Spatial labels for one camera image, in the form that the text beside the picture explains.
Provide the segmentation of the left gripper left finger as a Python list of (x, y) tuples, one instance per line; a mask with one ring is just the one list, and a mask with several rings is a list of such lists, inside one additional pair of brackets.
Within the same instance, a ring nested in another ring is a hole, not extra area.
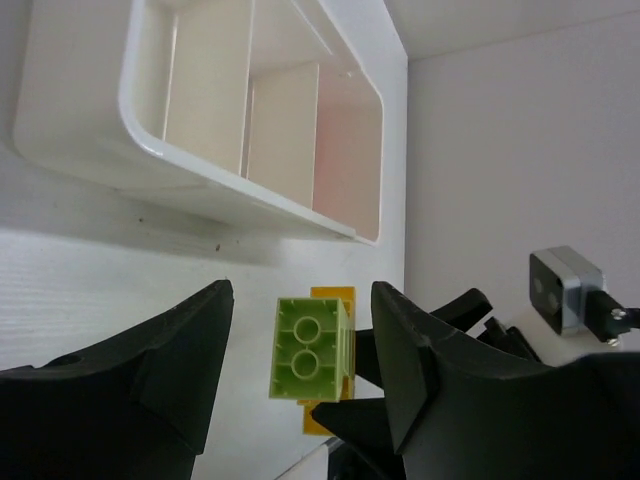
[(1, 374), (5, 479), (188, 479), (204, 452), (234, 308), (217, 280), (49, 363)]

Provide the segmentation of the green lego brick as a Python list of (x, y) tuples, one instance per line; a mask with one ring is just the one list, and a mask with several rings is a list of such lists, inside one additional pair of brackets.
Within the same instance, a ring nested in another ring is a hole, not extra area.
[(277, 300), (269, 397), (337, 402), (354, 373), (354, 321), (339, 297)]

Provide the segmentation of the yellow lego piece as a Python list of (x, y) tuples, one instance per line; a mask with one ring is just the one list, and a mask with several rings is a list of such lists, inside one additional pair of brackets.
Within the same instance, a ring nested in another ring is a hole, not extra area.
[[(355, 329), (355, 301), (356, 289), (354, 286), (315, 286), (310, 289), (312, 298), (339, 298), (345, 307), (352, 329)], [(349, 375), (343, 378), (341, 400), (352, 400), (355, 397), (355, 334), (351, 335), (351, 359)], [(317, 423), (311, 416), (312, 411), (318, 405), (318, 401), (298, 400), (297, 404), (303, 409), (302, 433), (311, 436), (329, 437), (333, 433)]]

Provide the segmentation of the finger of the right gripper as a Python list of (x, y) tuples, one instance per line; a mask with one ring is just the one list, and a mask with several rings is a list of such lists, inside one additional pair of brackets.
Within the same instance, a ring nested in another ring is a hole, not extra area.
[(382, 398), (323, 402), (310, 416), (342, 442), (330, 454), (329, 479), (400, 478), (400, 456)]
[(428, 329), (465, 333), (491, 310), (476, 288), (429, 313), (394, 287), (373, 287), (372, 327), (357, 332), (357, 375), (387, 395), (432, 395), (438, 367)]

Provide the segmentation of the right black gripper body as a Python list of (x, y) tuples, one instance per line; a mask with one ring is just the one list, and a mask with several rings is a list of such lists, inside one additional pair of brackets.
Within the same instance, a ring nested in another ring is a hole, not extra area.
[(495, 317), (483, 323), (477, 340), (481, 344), (478, 365), (541, 365), (539, 355), (521, 331), (506, 326)]

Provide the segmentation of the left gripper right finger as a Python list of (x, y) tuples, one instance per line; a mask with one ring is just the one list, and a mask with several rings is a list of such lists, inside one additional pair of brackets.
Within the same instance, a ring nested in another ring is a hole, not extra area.
[(639, 357), (551, 367), (486, 345), (371, 288), (394, 451), (410, 479), (635, 479)]

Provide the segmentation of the white three-compartment container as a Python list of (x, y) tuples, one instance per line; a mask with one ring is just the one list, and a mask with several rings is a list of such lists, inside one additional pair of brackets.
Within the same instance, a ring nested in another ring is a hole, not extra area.
[(372, 243), (383, 105), (320, 1), (37, 1), (14, 142), (44, 168), (285, 237)]

